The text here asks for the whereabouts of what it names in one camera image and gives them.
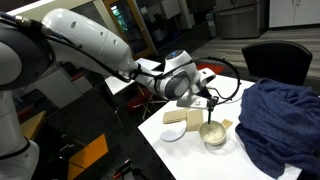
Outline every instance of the black chair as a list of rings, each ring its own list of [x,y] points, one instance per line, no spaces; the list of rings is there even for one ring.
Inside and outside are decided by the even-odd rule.
[[[303,85],[312,53],[289,41],[265,41],[242,48],[249,79],[269,78],[282,83]]]
[[[114,109],[114,113],[115,113],[121,127],[123,127],[121,119],[118,115],[118,110],[123,105],[125,105],[127,102],[132,100],[134,97],[137,97],[137,93],[134,91],[134,92],[124,93],[123,96],[113,95],[109,86],[104,81],[97,83],[94,86],[94,90],[96,92],[98,92],[107,101],[107,103],[111,106],[111,108]]]

